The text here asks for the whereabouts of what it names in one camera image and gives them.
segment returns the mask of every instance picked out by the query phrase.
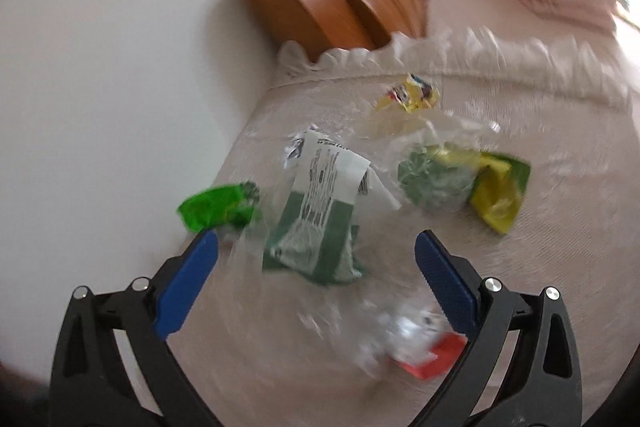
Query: ruffled fabric edge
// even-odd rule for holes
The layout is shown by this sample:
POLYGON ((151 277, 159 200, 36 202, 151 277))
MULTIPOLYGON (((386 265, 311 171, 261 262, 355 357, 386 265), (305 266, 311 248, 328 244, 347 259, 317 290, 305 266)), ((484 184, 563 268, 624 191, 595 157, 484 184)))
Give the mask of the ruffled fabric edge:
POLYGON ((497 38, 488 28, 468 28, 458 35, 448 30, 424 39, 395 33, 379 50, 332 49, 315 64, 300 44, 289 41, 278 54, 274 87, 401 73, 482 77, 630 107, 625 68, 601 61, 590 45, 578 45, 573 37, 553 44, 538 39, 511 42, 497 38))

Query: barcode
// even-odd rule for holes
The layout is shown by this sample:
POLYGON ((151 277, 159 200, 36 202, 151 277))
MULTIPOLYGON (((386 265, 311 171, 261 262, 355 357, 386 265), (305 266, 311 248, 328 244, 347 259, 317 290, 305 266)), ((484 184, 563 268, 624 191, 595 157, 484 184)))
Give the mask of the barcode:
POLYGON ((363 196, 366 196, 367 194, 369 194, 369 170, 367 169, 367 172, 364 173, 364 178, 362 179, 362 181, 360 182, 360 185, 358 186, 358 194, 361 194, 363 196))

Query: blue gripper pad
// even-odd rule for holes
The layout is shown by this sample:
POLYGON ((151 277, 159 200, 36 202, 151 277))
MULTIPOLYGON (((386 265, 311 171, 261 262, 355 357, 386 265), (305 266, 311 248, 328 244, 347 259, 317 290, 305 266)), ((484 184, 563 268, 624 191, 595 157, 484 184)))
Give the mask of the blue gripper pad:
POLYGON ((218 238, 209 231, 192 244, 180 270, 156 302, 154 328, 162 340, 180 330, 217 260, 218 238))
POLYGON ((478 331, 480 276, 468 261, 451 256, 430 231, 415 239, 415 262, 454 331, 469 340, 474 338, 478 331), (454 263, 465 273, 459 273, 454 263))

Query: silver screw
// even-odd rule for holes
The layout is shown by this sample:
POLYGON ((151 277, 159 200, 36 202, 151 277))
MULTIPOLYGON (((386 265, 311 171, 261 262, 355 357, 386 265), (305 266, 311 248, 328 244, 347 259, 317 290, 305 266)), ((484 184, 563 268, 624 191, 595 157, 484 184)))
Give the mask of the silver screw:
POLYGON ((549 288, 546 289, 545 293, 546 296, 549 297, 552 301, 557 301, 560 298, 560 292, 553 286, 549 286, 549 288))
POLYGON ((495 279, 494 277, 489 277, 486 281, 484 281, 484 286, 490 292, 499 292, 502 289, 502 283, 495 279))
POLYGON ((89 295, 89 288, 86 286, 78 286, 78 288, 74 290, 74 299, 84 299, 87 295, 89 295))
POLYGON ((147 288, 149 288, 149 283, 151 281, 147 277, 138 277, 131 283, 131 287, 136 292, 143 292, 147 288))

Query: white wall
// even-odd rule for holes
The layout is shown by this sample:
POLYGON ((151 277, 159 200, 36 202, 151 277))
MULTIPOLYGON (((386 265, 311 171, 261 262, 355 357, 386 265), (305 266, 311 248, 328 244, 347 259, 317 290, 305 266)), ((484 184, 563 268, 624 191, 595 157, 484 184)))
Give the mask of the white wall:
POLYGON ((46 379, 68 298, 152 275, 268 86, 244 0, 0 0, 0 360, 46 379))

